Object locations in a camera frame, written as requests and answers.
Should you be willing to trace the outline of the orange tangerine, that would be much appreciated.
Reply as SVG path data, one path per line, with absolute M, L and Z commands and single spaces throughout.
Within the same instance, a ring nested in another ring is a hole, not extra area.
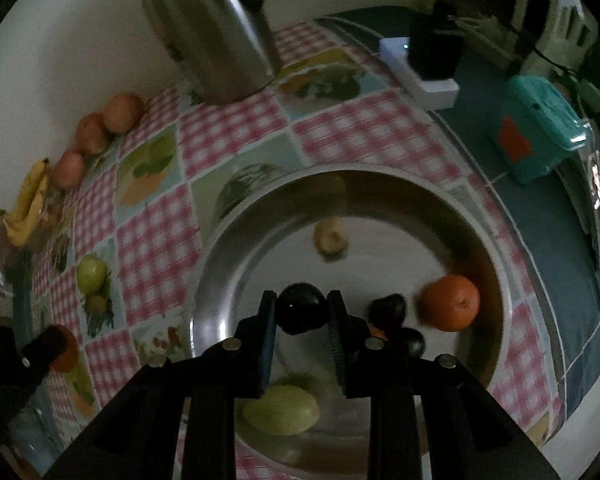
M 76 336 L 73 335 L 71 330 L 63 325 L 55 325 L 61 333 L 64 334 L 66 341 L 66 348 L 61 352 L 60 356 L 50 364 L 50 369 L 58 373 L 67 374 L 71 372 L 75 367 L 79 359 L 79 346 Z
M 480 292 L 468 278 L 448 274 L 424 287 L 418 300 L 423 323 L 442 332 L 461 332 L 471 326 L 480 309 Z
M 370 334 L 373 337 L 376 337 L 376 338 L 379 338 L 379 339 L 382 339 L 382 340 L 386 340 L 387 339 L 387 336 L 385 335 L 385 333 L 382 330 L 380 330 L 379 328 L 374 327 L 374 326 L 370 326 Z

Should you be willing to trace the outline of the dark plum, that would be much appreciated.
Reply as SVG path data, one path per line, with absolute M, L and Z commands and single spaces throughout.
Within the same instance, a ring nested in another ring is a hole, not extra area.
M 312 284 L 291 284 L 276 299 L 275 321 L 291 336 L 319 330 L 327 323 L 326 299 Z
M 426 341 L 419 330 L 403 326 L 400 328 L 396 341 L 404 351 L 413 358 L 421 358 L 426 350 Z
M 384 333 L 398 330 L 406 318 L 407 302 L 401 294 L 373 300 L 366 308 L 366 318 L 371 326 Z

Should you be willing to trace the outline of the lower yellow banana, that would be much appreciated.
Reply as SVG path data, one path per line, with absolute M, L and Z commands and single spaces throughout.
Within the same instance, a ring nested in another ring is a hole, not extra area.
M 30 237 L 38 225 L 38 222 L 40 222 L 49 185 L 50 176 L 46 172 L 40 185 L 38 186 L 38 189 L 36 190 L 26 218 L 17 223 L 11 224 L 5 221 L 3 217 L 9 211 L 0 207 L 0 220 L 2 222 L 2 226 L 4 226 L 9 244 L 11 244 L 12 247 L 21 249 L 26 246 L 27 242 L 30 240 Z

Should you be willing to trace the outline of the yellow banana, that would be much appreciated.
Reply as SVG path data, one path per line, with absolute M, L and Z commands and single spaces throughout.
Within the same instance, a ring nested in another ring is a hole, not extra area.
M 17 223 L 11 224 L 5 221 L 3 217 L 9 211 L 0 207 L 0 220 L 2 222 L 2 226 L 4 226 L 9 244 L 11 244 L 12 247 L 21 249 L 26 246 L 27 242 L 30 240 L 30 237 L 38 225 L 38 222 L 40 222 L 49 185 L 50 176 L 46 172 L 40 185 L 38 186 L 38 189 L 36 190 L 26 218 Z
M 12 207 L 12 210 L 3 217 L 5 221 L 14 224 L 26 218 L 36 190 L 45 176 L 48 166 L 50 166 L 50 160 L 48 158 L 40 159 L 32 165 L 28 174 L 22 181 L 15 205 Z

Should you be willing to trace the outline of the upper yellow banana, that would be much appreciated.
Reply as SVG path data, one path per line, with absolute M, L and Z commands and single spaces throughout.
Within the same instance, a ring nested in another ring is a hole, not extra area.
M 5 221 L 14 224 L 26 218 L 36 190 L 45 176 L 48 166 L 50 166 L 50 160 L 48 158 L 40 159 L 32 165 L 28 174 L 22 181 L 15 205 L 12 207 L 12 210 L 3 217 Z

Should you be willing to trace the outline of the stainless steel round plate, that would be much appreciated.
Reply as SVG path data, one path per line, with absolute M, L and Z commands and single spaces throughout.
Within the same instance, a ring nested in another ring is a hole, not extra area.
M 335 257 L 320 255 L 313 243 L 314 226 L 329 218 L 340 218 L 349 237 Z M 424 287 L 448 274 L 463 275 L 480 292 L 475 321 L 459 333 L 440 332 L 417 312 Z M 232 336 L 264 292 L 294 283 L 338 290 L 356 316 L 377 298 L 401 294 L 405 323 L 424 336 L 426 359 L 452 354 L 485 386 L 503 367 L 513 317 L 505 266 L 459 188 L 370 164 L 315 166 L 260 188 L 204 244 L 185 301 L 192 355 Z M 312 393 L 321 418 L 291 437 L 269 436 L 238 418 L 240 449 L 280 474 L 363 478 L 370 401 L 342 394 L 326 330 L 278 333 L 271 379 Z

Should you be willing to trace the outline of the left red apple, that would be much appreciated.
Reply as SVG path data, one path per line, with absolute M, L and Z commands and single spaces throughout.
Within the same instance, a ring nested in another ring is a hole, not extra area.
M 78 188 L 83 181 L 85 171 L 86 162 L 83 155 L 76 150 L 67 150 L 54 167 L 55 185 L 61 190 Z

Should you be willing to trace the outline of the red apple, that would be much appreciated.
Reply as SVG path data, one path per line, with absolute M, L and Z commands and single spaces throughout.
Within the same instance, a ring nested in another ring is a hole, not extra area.
M 106 129 L 114 134 L 127 134 L 142 119 L 145 104 L 137 94 L 121 93 L 104 108 L 102 121 Z
M 61 190 L 78 188 L 83 181 L 85 171 L 86 162 L 83 155 L 76 150 L 67 150 L 54 167 L 55 185 Z
M 85 155 L 99 155 L 106 151 L 109 138 L 102 113 L 88 114 L 79 121 L 74 143 L 76 149 Z

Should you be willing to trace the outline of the middle red apple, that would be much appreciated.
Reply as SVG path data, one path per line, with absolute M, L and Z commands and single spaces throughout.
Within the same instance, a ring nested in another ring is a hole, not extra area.
M 85 155 L 99 155 L 106 151 L 109 138 L 102 113 L 88 114 L 79 121 L 74 143 L 76 149 Z

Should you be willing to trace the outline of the right red apple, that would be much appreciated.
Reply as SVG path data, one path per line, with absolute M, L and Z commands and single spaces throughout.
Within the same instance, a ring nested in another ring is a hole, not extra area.
M 137 94 L 121 93 L 104 108 L 102 121 L 106 129 L 114 134 L 127 134 L 142 119 L 145 104 Z

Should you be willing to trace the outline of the teal tissue pack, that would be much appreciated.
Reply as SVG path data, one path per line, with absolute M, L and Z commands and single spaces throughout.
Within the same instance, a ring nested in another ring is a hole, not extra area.
M 583 148 L 588 126 L 549 80 L 507 81 L 491 139 L 521 184 L 544 177 Z

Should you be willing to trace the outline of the white power strip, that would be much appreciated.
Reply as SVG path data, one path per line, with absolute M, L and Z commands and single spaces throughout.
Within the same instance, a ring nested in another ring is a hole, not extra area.
M 450 110 L 460 94 L 460 85 L 451 78 L 425 76 L 412 62 L 413 41 L 410 37 L 379 40 L 378 54 L 389 73 L 424 110 Z

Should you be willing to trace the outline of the black power adapter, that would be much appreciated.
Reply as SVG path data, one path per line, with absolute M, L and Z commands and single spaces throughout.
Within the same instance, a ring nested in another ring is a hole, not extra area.
M 412 62 L 425 76 L 441 79 L 455 77 L 464 51 L 464 30 L 448 18 L 417 14 L 412 21 Z

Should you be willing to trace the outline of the white plastic chair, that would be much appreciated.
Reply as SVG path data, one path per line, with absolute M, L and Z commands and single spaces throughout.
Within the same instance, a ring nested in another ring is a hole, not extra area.
M 581 0 L 516 0 L 514 49 L 522 74 L 575 74 L 594 46 L 598 25 Z

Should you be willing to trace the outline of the stainless steel thermos jug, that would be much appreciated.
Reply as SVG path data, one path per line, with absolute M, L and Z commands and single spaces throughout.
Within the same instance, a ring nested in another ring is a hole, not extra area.
M 208 104 L 245 99 L 283 66 L 264 0 L 140 0 L 156 36 Z

